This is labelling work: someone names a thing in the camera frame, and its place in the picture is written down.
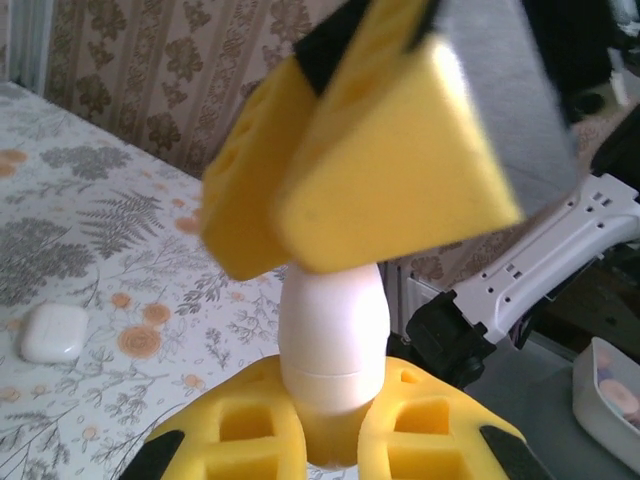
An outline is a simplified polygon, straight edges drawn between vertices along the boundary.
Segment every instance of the floral bedspread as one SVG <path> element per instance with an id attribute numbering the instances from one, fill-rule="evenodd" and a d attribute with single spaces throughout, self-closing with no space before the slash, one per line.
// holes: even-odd
<path id="1" fill-rule="evenodd" d="M 167 415 L 277 353 L 284 272 L 235 283 L 196 235 L 200 182 L 0 84 L 0 478 L 115 479 Z M 90 315 L 72 364 L 17 354 L 47 301 Z M 309 469 L 316 480 L 357 472 Z"/>

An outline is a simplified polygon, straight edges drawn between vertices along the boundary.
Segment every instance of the patterned wallpaper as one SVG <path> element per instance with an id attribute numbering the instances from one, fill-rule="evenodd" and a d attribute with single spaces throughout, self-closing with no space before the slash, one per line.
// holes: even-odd
<path id="1" fill-rule="evenodd" d="M 315 0 L 59 0 L 45 96 L 199 176 Z"/>
<path id="2" fill-rule="evenodd" d="M 0 82 L 7 79 L 7 49 L 9 44 L 9 0 L 0 0 Z"/>

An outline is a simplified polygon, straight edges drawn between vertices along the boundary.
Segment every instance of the yellow perforated housing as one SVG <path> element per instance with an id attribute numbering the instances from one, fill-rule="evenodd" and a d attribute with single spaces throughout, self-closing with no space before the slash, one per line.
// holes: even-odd
<path id="1" fill-rule="evenodd" d="M 247 280 L 289 260 L 270 212 L 316 97 L 293 58 L 249 97 L 203 178 L 201 237 L 231 277 Z"/>
<path id="2" fill-rule="evenodd" d="M 522 435 L 463 392 L 396 358 L 364 422 L 361 480 L 508 480 L 480 433 Z M 158 426 L 184 439 L 162 480 L 305 480 L 307 451 L 278 356 L 264 358 Z"/>
<path id="3" fill-rule="evenodd" d="M 267 357 L 202 395 L 158 426 L 184 440 L 162 480 L 304 480 L 304 433 L 280 379 L 279 357 Z"/>
<path id="4" fill-rule="evenodd" d="M 361 479 L 508 480 L 480 427 L 522 434 L 460 390 L 387 358 L 385 384 L 358 443 Z"/>

